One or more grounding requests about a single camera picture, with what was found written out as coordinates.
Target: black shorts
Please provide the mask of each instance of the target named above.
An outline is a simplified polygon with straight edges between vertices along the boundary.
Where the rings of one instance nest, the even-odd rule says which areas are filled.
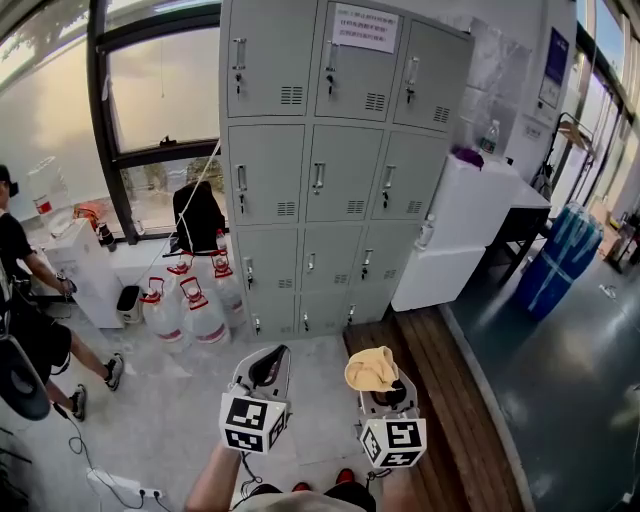
[[[64,365],[71,350],[71,331],[14,294],[9,332],[27,354],[43,383],[51,366]]]

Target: person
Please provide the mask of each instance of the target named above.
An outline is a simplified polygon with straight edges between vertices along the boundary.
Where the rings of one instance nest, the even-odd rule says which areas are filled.
[[[27,241],[24,229],[8,212],[9,198],[17,193],[17,188],[17,184],[11,182],[7,167],[0,165],[0,259],[14,290],[9,333],[16,338],[45,383],[49,399],[71,411],[78,421],[83,421],[87,400],[85,386],[78,384],[75,392],[66,396],[49,379],[51,366],[65,367],[69,354],[73,354],[103,379],[111,391],[115,391],[124,370],[124,358],[121,353],[115,353],[103,364],[75,332],[42,313],[20,291],[18,283],[29,280],[29,275],[20,268],[17,260],[22,260],[35,277],[62,295],[71,295],[73,285],[68,280],[59,280],[38,258]]]
[[[187,498],[187,512],[227,512],[240,468],[240,452],[222,443],[213,450]],[[369,491],[355,481],[353,471],[343,469],[336,485],[324,494],[311,491],[300,482],[292,492],[283,493],[269,484],[260,484],[249,497],[236,504],[236,512],[375,512],[376,502]],[[382,480],[382,511],[422,510],[413,491],[408,469],[396,469]]]

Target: trash bin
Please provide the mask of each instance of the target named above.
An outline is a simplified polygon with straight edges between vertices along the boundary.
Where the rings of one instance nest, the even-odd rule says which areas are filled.
[[[137,324],[142,318],[140,311],[140,287],[125,286],[116,309],[126,324]]]
[[[565,206],[544,247],[520,279],[516,302],[542,320],[587,269],[603,236],[602,225],[584,207]]]

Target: sneaker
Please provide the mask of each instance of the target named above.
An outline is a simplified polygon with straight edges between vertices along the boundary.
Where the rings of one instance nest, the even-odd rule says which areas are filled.
[[[311,490],[311,486],[307,482],[298,482],[295,485],[295,487],[291,489],[291,492],[310,491],[310,490]]]
[[[119,352],[113,354],[113,357],[107,364],[105,364],[105,366],[107,367],[107,370],[109,370],[109,377],[105,379],[105,383],[111,391],[115,391],[118,389],[120,377],[122,377],[122,372],[124,371],[124,358],[122,357],[122,354]]]
[[[82,384],[78,384],[76,392],[69,397],[73,402],[71,413],[78,421],[84,421],[84,411],[87,404],[87,390]]]
[[[336,485],[343,484],[345,482],[355,482],[356,475],[352,470],[345,468],[338,473],[338,478],[336,478]]]

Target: wooden floor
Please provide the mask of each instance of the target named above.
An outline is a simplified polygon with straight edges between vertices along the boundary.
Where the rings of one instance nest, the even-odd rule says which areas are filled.
[[[418,390],[427,453],[412,468],[425,510],[522,511],[502,444],[475,381],[440,313],[392,313],[350,326],[349,355],[386,345]]]

